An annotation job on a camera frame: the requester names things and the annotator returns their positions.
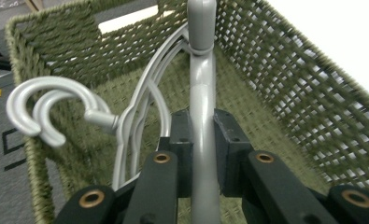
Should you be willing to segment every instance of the metal rod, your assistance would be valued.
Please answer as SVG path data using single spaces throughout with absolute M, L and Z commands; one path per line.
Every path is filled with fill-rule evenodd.
M 216 63 L 213 54 L 215 0 L 189 0 L 191 47 L 190 114 L 193 128 L 192 223 L 220 223 L 214 136 Z

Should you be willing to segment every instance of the black clamp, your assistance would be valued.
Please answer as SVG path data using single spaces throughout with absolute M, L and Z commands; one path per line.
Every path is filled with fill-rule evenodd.
M 255 151 L 230 113 L 215 110 L 220 191 L 242 198 L 248 223 L 369 223 L 369 192 L 336 186 L 324 196 L 305 187 L 278 155 Z M 114 192 L 90 186 L 77 192 L 55 223 L 177 223 L 177 198 L 192 188 L 190 114 L 172 115 L 170 137 L 148 155 L 140 177 Z

